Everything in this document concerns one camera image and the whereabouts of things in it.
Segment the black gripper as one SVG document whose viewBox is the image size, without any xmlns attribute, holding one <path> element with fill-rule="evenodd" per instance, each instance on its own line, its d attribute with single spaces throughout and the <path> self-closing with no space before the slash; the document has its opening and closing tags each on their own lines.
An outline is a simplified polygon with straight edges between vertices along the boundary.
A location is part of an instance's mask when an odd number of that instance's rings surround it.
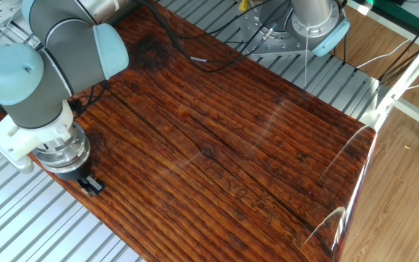
<svg viewBox="0 0 419 262">
<path fill-rule="evenodd" d="M 98 195 L 105 188 L 105 184 L 90 175 L 91 169 L 92 160 L 88 159 L 74 162 L 67 170 L 57 171 L 55 174 L 62 180 L 75 180 L 84 194 Z"/>
</svg>

